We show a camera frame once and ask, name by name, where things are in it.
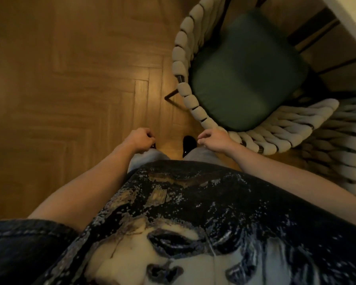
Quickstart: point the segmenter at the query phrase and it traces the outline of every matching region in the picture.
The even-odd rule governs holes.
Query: gray pants
[[[128,172],[137,169],[138,167],[158,160],[170,160],[164,153],[158,151],[157,149],[150,149],[143,154],[135,154],[132,160],[130,160]],[[206,162],[215,165],[225,166],[223,162],[216,156],[216,154],[206,147],[198,147],[193,149],[184,158],[184,161],[199,161]]]

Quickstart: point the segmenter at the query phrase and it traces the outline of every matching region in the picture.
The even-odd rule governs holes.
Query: human hand
[[[227,132],[219,129],[204,130],[198,136],[198,144],[204,145],[213,152],[228,154],[237,145]]]
[[[156,138],[152,130],[149,128],[138,128],[130,132],[122,144],[128,146],[134,154],[142,154],[148,151],[155,142]]]

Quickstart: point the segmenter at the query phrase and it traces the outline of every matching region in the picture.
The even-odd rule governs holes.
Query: green seat cushion
[[[192,61],[189,83],[219,125],[247,131],[306,79],[307,64],[258,10],[240,15]]]

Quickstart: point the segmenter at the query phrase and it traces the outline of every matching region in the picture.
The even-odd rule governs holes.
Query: person's right arm
[[[243,172],[276,185],[356,225],[356,197],[318,175],[266,158],[219,129],[204,130],[198,143],[232,158]]]

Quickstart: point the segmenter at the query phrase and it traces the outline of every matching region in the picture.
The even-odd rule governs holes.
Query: forearm
[[[95,167],[55,191],[28,218],[83,231],[122,186],[133,155],[132,148],[119,145]]]
[[[311,172],[266,158],[240,144],[226,152],[250,175],[276,185],[356,225],[356,197]]]

